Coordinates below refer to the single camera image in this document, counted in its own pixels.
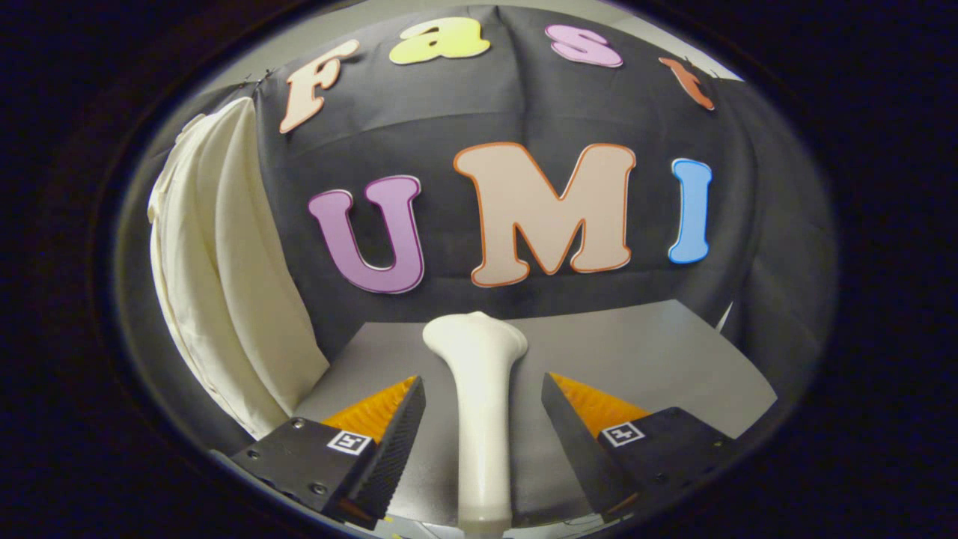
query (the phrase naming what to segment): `gray table surface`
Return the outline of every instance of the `gray table surface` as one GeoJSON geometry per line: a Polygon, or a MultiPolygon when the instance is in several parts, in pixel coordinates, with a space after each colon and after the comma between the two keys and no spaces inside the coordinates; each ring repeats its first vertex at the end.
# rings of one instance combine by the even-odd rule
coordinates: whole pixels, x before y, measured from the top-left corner
{"type": "MultiPolygon", "coordinates": [[[[591,513],[540,401],[546,372],[648,411],[679,406],[733,438],[776,399],[735,346],[675,300],[508,322],[529,340],[510,387],[514,527],[591,513]]],[[[366,323],[295,413],[322,421],[409,376],[421,376],[426,408],[389,513],[455,526],[456,388],[445,362],[422,342],[424,326],[366,323]]]]}

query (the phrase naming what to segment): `black fabric backdrop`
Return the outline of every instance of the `black fabric backdrop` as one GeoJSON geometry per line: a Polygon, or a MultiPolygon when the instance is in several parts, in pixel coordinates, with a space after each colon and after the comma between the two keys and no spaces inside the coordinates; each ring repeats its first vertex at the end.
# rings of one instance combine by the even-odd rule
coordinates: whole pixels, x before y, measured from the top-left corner
{"type": "Polygon", "coordinates": [[[776,338],[769,350],[774,356],[757,362],[792,365],[783,372],[810,365],[832,319],[836,286],[825,179],[753,86],[689,66],[716,104],[708,111],[682,90],[660,57],[674,55],[577,17],[468,7],[416,13],[344,35],[304,51],[263,81],[254,96],[263,181],[289,271],[323,351],[335,358],[365,321],[422,322],[476,310],[503,318],[550,316],[677,298],[715,324],[740,298],[750,337],[776,338]],[[403,30],[447,16],[478,20],[490,49],[474,58],[411,65],[388,59],[403,30]],[[545,34],[550,24],[597,32],[624,65],[609,69],[560,57],[545,34]],[[360,48],[343,60],[335,85],[321,91],[322,110],[280,134],[289,74],[351,38],[360,48]],[[525,146],[558,193],[589,144],[632,149],[631,261],[614,271],[577,274],[568,264],[577,239],[549,276],[520,240],[519,258],[533,264],[529,277],[494,289],[472,284],[470,273],[482,262],[478,205],[472,183],[456,173],[452,160],[489,142],[525,146]],[[680,190],[671,171],[678,157],[705,162],[713,171],[709,254],[688,265],[672,263],[667,254],[678,233],[680,190]],[[370,181],[398,174],[422,183],[413,207],[425,276],[408,293],[368,293],[336,269],[307,202],[331,189],[353,193],[360,252],[370,264],[388,266],[393,254],[381,214],[362,193],[370,181]],[[755,265],[756,280],[745,284],[755,265]],[[795,355],[785,357],[784,350],[795,355]]]}

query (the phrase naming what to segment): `white wall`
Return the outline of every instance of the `white wall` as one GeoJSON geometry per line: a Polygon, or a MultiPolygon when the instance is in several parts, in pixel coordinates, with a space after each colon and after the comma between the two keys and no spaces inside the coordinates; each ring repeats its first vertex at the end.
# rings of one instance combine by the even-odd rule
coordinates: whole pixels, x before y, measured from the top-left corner
{"type": "Polygon", "coordinates": [[[598,22],[658,45],[680,58],[723,79],[740,81],[737,75],[695,47],[669,35],[631,12],[598,0],[504,0],[500,2],[463,0],[366,0],[348,8],[304,19],[288,30],[268,39],[243,58],[203,85],[201,91],[260,78],[267,68],[275,68],[298,57],[311,47],[335,39],[378,21],[410,12],[435,8],[494,3],[502,6],[538,8],[562,12],[598,22]]]}

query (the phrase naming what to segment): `yellow letter a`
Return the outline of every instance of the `yellow letter a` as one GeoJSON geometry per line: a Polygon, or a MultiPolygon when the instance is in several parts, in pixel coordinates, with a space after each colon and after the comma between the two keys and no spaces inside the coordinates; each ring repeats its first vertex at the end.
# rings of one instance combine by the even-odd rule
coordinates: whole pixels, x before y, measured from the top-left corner
{"type": "Polygon", "coordinates": [[[404,65],[436,57],[468,58],[486,52],[490,43],[481,37],[479,21],[468,17],[430,20],[407,28],[404,39],[389,52],[393,63],[404,65]]]}

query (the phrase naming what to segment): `blue letter i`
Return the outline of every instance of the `blue letter i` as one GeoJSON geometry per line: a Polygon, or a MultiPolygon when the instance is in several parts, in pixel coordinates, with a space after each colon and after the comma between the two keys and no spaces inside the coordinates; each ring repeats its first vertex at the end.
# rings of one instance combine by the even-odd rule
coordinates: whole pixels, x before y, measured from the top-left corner
{"type": "Polygon", "coordinates": [[[682,214],[678,240],[669,248],[669,260],[676,264],[690,264],[709,253],[709,245],[705,242],[705,216],[712,169],[705,163],[679,158],[672,162],[672,174],[682,186],[682,214]]]}

